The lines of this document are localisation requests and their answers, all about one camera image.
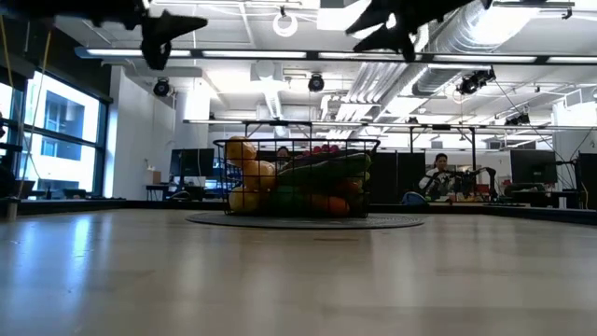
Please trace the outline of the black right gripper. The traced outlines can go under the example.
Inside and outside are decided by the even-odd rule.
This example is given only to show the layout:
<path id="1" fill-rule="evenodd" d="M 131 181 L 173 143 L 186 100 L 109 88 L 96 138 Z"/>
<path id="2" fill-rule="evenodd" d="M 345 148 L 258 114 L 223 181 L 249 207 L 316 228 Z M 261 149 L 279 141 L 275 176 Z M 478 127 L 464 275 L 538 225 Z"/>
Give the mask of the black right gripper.
<path id="1" fill-rule="evenodd" d="M 370 0 L 365 10 L 345 30 L 347 35 L 381 25 L 379 29 L 357 43 L 353 51 L 389 49 L 401 54 L 407 62 L 415 60 L 416 52 L 410 34 L 403 29 L 418 29 L 430 21 L 443 21 L 446 14 L 470 3 L 481 4 L 484 9 L 493 0 Z"/>

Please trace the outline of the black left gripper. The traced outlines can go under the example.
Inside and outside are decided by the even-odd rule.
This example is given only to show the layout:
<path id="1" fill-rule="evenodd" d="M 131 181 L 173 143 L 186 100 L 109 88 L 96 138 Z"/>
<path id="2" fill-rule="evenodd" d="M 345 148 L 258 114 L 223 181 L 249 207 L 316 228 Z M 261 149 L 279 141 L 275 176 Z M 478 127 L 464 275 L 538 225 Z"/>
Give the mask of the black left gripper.
<path id="1" fill-rule="evenodd" d="M 150 69 L 162 71 L 172 52 L 172 40 L 208 24 L 202 17 L 171 14 L 163 10 L 159 16 L 147 14 L 149 0 L 100 0 L 90 14 L 94 26 L 105 21 L 120 22 L 127 30 L 142 26 L 141 51 Z"/>

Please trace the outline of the dark red grapes bunch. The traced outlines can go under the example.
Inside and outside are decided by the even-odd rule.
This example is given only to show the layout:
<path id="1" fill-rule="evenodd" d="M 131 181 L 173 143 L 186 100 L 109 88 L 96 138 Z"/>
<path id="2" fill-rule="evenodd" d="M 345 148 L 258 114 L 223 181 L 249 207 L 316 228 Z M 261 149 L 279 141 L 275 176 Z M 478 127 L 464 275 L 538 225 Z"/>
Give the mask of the dark red grapes bunch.
<path id="1" fill-rule="evenodd" d="M 323 144 L 322 146 L 314 146 L 302 152 L 304 157 L 309 156 L 323 156 L 326 154 L 333 154 L 340 151 L 337 145 Z"/>

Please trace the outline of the yellow bell pepper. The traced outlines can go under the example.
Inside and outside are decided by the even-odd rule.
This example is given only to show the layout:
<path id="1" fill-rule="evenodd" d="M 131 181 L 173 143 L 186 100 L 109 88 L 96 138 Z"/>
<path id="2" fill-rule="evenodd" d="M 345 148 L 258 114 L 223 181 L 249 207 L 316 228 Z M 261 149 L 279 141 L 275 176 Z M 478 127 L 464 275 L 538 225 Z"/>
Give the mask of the yellow bell pepper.
<path id="1" fill-rule="evenodd" d="M 238 187 L 229 193 L 228 203 L 233 213 L 253 213 L 261 206 L 260 193 Z"/>

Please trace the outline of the green lime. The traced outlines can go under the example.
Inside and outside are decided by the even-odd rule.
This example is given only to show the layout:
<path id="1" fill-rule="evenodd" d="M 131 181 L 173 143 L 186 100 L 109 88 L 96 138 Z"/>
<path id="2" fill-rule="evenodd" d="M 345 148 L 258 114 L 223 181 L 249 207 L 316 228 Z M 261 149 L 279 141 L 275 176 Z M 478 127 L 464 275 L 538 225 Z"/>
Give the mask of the green lime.
<path id="1" fill-rule="evenodd" d="M 270 193 L 268 210 L 276 215 L 294 216 L 307 209 L 306 195 L 297 187 L 279 186 Z"/>

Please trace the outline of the long white light bar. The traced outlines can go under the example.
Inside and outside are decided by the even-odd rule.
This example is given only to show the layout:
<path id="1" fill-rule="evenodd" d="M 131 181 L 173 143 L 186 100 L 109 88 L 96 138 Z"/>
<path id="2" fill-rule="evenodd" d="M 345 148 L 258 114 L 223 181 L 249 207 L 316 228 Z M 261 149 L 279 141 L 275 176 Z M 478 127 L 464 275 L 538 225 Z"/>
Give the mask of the long white light bar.
<path id="1" fill-rule="evenodd" d="M 139 49 L 75 48 L 82 59 L 141 58 Z M 213 60 L 288 60 L 309 62 L 404 63 L 404 56 L 388 52 L 349 52 L 320 50 L 252 50 L 252 49 L 174 49 L 170 59 Z M 597 66 L 597 55 L 505 54 L 505 53 L 417 53 L 415 63 L 458 63 L 537 66 Z"/>

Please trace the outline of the white round ceiling lamp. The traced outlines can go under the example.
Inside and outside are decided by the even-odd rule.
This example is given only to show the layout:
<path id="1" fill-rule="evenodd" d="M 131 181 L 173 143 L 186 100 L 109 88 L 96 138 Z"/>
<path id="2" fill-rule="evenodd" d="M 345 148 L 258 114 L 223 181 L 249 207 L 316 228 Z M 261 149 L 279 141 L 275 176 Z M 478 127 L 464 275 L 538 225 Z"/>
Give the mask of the white round ceiling lamp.
<path id="1" fill-rule="evenodd" d="M 272 29 L 280 37 L 290 37 L 299 29 L 296 16 L 280 11 L 273 19 Z"/>

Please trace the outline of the black computer monitor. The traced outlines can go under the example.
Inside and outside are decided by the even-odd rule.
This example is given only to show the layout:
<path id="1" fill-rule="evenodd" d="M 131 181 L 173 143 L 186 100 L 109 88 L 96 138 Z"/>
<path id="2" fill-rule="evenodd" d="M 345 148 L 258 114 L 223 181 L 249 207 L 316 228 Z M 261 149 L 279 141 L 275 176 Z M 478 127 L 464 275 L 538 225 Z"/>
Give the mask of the black computer monitor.
<path id="1" fill-rule="evenodd" d="M 513 183 L 555 184 L 558 181 L 553 151 L 511 150 L 510 164 Z"/>
<path id="2" fill-rule="evenodd" d="M 580 153 L 577 158 L 580 179 L 589 196 L 597 196 L 597 153 Z"/>
<path id="3" fill-rule="evenodd" d="M 173 149 L 170 174 L 173 176 L 210 176 L 214 171 L 212 148 Z"/>

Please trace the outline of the large glass window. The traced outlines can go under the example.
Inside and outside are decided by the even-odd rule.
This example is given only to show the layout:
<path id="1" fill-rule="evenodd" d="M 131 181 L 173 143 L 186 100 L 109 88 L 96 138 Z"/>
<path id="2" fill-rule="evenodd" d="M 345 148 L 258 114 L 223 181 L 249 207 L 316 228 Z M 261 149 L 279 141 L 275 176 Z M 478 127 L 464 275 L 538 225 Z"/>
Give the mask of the large glass window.
<path id="1" fill-rule="evenodd" d="M 106 120 L 107 104 L 58 78 L 2 78 L 0 164 L 36 198 L 101 195 Z"/>

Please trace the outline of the round grey woven mat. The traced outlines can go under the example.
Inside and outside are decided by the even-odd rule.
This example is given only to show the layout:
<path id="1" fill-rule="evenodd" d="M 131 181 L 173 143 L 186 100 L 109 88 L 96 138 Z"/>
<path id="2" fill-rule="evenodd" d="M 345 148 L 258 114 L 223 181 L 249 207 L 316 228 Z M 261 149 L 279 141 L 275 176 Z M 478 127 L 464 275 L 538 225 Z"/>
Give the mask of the round grey woven mat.
<path id="1" fill-rule="evenodd" d="M 186 221 L 204 225 L 275 230 L 381 230 L 422 226 L 424 220 L 396 214 L 372 214 L 364 218 L 256 217 L 200 212 Z"/>

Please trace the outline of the silver air duct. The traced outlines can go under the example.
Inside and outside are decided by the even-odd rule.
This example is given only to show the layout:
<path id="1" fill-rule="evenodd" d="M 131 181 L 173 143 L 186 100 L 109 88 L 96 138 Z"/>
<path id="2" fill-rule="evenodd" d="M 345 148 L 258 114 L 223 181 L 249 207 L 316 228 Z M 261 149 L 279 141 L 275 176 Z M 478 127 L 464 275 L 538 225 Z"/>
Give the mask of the silver air duct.
<path id="1" fill-rule="evenodd" d="M 510 21 L 510 11 L 505 7 L 485 9 L 480 2 L 461 7 L 448 23 L 425 47 L 430 53 L 483 53 L 492 52 L 520 31 L 517 23 Z M 412 86 L 416 96 L 430 96 L 440 91 L 459 69 L 427 67 Z"/>

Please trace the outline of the black background station frame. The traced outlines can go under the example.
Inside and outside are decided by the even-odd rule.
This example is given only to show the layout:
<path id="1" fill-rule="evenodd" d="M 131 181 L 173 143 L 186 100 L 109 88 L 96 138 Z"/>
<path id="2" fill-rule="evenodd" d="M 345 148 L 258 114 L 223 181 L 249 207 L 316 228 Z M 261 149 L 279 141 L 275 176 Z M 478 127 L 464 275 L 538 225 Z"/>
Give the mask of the black background station frame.
<path id="1" fill-rule="evenodd" d="M 250 137 L 262 127 L 268 126 L 297 130 L 304 136 L 314 136 L 317 130 L 328 131 L 372 131 L 371 136 L 381 137 L 385 133 L 479 133 L 493 135 L 516 135 L 534 133 L 543 136 L 557 132 L 597 132 L 597 125 L 554 126 L 554 125 L 475 125 L 475 124 L 416 124 L 416 123 L 368 123 L 368 122 L 336 122 L 336 121 L 297 121 L 297 120 L 232 120 L 232 119 L 184 119 L 185 124 L 209 126 L 243 126 L 244 134 Z"/>

